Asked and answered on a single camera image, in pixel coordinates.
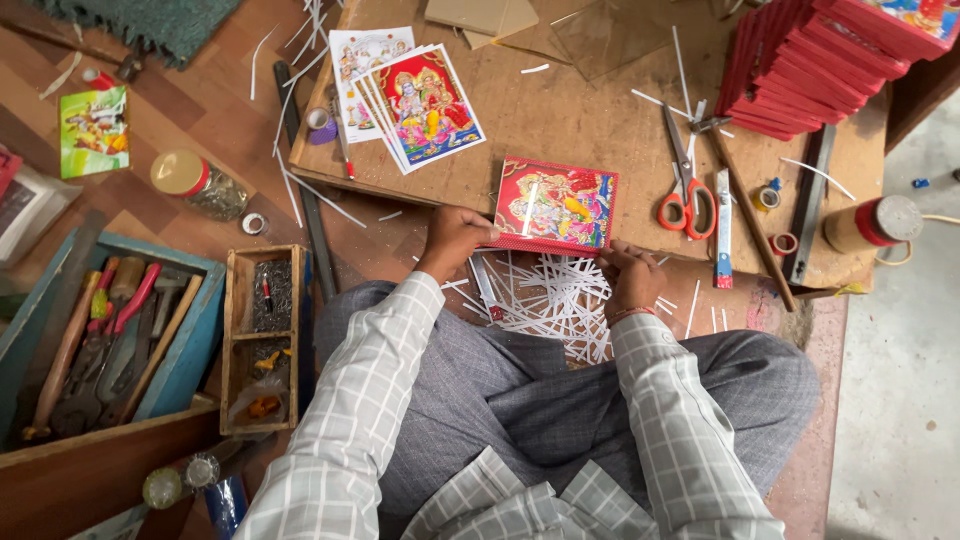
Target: red bracelet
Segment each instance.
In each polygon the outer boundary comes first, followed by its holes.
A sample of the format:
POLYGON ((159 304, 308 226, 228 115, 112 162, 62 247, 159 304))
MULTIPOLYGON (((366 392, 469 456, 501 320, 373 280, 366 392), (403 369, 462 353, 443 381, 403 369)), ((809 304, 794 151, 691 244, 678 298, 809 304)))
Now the red bracelet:
POLYGON ((651 315, 656 316, 652 307, 628 307, 627 309, 620 309, 617 313, 614 313, 607 319, 607 328, 613 328, 613 325, 626 319, 631 315, 637 315, 638 313, 650 313, 651 315))

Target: religious picture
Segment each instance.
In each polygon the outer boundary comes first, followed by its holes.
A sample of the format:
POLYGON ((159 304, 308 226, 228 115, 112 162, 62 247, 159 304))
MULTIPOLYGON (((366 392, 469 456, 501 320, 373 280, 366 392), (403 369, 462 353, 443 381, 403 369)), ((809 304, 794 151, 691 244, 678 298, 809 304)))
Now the religious picture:
POLYGON ((347 141, 380 138, 370 112, 351 82, 409 52, 414 43, 413 29, 406 26, 386 30, 331 30, 328 39, 347 141))
POLYGON ((127 87, 60 98, 60 176, 64 179, 130 166, 127 87))
POLYGON ((494 219, 501 240, 493 245, 580 257, 595 254, 610 244, 618 178, 606 171, 507 156, 494 219), (549 249, 551 245, 560 251, 549 249))
POLYGON ((862 0, 938 39, 951 36, 960 0, 862 0))
POLYGON ((411 166, 486 140, 442 45, 375 69, 372 81, 411 166))

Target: concrete floor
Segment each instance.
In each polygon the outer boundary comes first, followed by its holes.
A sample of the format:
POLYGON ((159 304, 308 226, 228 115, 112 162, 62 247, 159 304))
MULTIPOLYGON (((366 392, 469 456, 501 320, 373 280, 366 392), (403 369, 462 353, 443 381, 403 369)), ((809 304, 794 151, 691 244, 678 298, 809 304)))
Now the concrete floor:
MULTIPOLYGON (((884 194, 960 217, 957 140, 960 92, 887 157, 884 194)), ((851 298, 828 540, 960 538, 958 246, 960 228, 926 220, 913 258, 878 266, 875 292, 851 298)))

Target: scissors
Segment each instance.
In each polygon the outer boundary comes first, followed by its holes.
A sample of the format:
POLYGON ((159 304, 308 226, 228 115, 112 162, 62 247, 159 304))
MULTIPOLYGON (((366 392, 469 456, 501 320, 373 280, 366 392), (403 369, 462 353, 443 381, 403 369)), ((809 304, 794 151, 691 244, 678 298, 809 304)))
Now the scissors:
POLYGON ((684 143, 677 131, 677 123, 667 104, 663 104, 663 116, 666 118, 667 132, 673 153, 677 156, 680 178, 674 183, 673 192, 663 199, 657 209, 657 221, 668 231, 685 231, 694 240, 713 234, 716 227, 717 210, 713 194, 703 184, 693 178, 693 165, 686 155, 684 143))

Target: shirt sleeve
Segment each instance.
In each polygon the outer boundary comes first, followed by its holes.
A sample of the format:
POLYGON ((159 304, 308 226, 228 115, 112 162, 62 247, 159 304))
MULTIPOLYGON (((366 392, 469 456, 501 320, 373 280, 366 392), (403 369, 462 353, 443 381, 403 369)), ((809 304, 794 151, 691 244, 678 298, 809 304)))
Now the shirt sleeve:
POLYGON ((444 294, 414 272, 379 305, 350 317, 287 453, 266 477, 234 538, 377 538, 377 480, 444 294))
POLYGON ((783 538, 733 453, 730 420, 700 384, 697 356, 646 313, 611 338, 660 537, 783 538))

